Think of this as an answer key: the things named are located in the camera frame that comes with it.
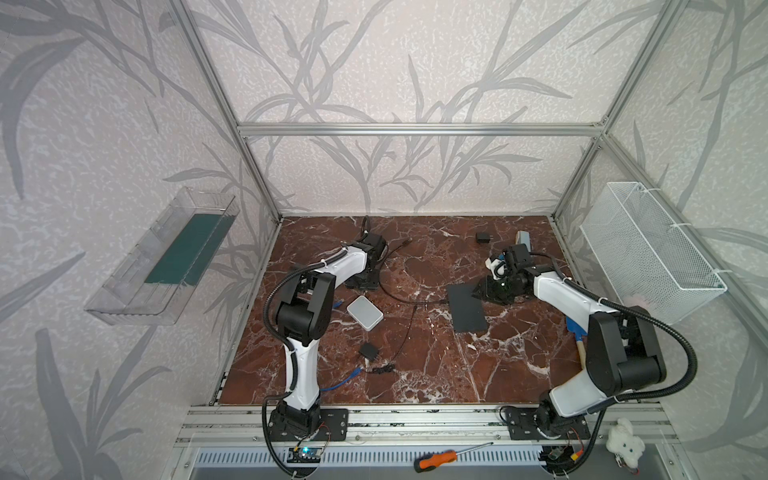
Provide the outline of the black network switch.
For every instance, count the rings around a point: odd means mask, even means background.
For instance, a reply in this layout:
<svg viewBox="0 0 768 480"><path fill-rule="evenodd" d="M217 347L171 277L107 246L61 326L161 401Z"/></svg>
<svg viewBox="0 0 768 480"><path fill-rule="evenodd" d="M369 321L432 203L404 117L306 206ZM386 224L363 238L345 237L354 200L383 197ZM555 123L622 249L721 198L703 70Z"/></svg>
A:
<svg viewBox="0 0 768 480"><path fill-rule="evenodd" d="M478 333L488 329L483 302L474 295L475 288L474 283L446 287L453 329L457 333Z"/></svg>

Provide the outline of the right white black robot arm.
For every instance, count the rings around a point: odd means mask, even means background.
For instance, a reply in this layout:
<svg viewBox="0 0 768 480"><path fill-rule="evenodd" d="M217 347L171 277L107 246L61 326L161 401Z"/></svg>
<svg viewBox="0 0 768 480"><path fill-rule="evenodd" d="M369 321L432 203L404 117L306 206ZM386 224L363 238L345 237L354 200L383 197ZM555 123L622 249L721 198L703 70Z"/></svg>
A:
<svg viewBox="0 0 768 480"><path fill-rule="evenodd" d="M585 424L586 417L630 401L658 399L688 387L698 373L692 344L677 330L642 307L627 307L601 297L567 276L552 259L536 263L538 253L519 243L489 258L489 274L474 294L496 304L533 296L565 315L587 339L584 366L565 383L543 393L536 407L503 406L500 418L511 435L559 439ZM663 332L683 349L687 366L670 386L657 334Z"/></svg>

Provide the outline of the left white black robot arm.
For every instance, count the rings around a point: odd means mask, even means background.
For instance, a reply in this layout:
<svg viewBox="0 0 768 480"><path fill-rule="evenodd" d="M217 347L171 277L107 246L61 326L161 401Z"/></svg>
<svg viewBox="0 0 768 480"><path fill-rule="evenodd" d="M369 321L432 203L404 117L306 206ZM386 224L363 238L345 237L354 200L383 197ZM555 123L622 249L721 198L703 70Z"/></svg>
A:
<svg viewBox="0 0 768 480"><path fill-rule="evenodd" d="M284 347L286 386L263 400L266 439L306 438L320 428L319 341L330 325L335 290L349 280L376 280L386 249L382 236L365 232L335 253L293 269L268 295L262 317Z"/></svg>

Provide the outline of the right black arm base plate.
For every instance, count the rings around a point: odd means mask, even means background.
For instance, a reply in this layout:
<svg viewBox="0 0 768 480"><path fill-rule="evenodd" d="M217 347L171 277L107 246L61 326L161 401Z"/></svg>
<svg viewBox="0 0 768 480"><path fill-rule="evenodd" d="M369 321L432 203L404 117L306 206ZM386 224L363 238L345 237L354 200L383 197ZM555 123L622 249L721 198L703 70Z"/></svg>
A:
<svg viewBox="0 0 768 480"><path fill-rule="evenodd" d="M502 423L512 440L589 440L591 433L584 416L562 417L544 404L537 407L502 406Z"/></svg>

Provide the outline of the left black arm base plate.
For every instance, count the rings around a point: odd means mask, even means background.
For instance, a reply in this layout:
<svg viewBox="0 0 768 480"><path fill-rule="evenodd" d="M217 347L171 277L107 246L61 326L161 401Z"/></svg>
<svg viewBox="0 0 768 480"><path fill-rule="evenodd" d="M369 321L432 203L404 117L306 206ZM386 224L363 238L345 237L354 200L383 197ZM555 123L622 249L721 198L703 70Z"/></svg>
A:
<svg viewBox="0 0 768 480"><path fill-rule="evenodd" d="M267 421L266 432L271 441L330 440L345 441L349 410L316 407L309 411L287 406L274 410Z"/></svg>

